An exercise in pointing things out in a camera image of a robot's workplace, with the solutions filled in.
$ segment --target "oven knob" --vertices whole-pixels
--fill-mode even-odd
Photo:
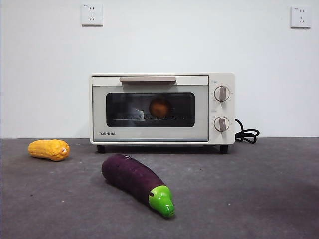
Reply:
[[[226,86],[217,87],[214,96],[220,102],[226,101],[229,98],[229,89]]]
[[[226,117],[218,117],[214,122],[215,129],[219,132],[224,132],[229,128],[229,120]]]

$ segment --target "electrical socket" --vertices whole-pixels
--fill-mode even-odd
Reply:
[[[307,6],[291,7],[291,28],[310,28],[311,9]]]
[[[83,4],[81,12],[82,26],[103,26],[102,4]]]

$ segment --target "power cord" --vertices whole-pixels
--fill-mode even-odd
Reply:
[[[235,134],[235,140],[238,142],[247,141],[249,143],[256,143],[257,142],[257,136],[260,134],[258,130],[256,129],[245,129],[243,124],[238,120],[235,119],[237,123],[239,123],[241,131]]]

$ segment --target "toy eggplant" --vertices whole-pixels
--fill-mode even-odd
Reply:
[[[164,217],[175,214],[168,186],[137,160],[121,154],[112,155],[103,162],[102,174],[111,185],[129,192]]]

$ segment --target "toshiba logo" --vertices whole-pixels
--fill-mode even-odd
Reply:
[[[114,136],[114,132],[100,132],[99,135]]]

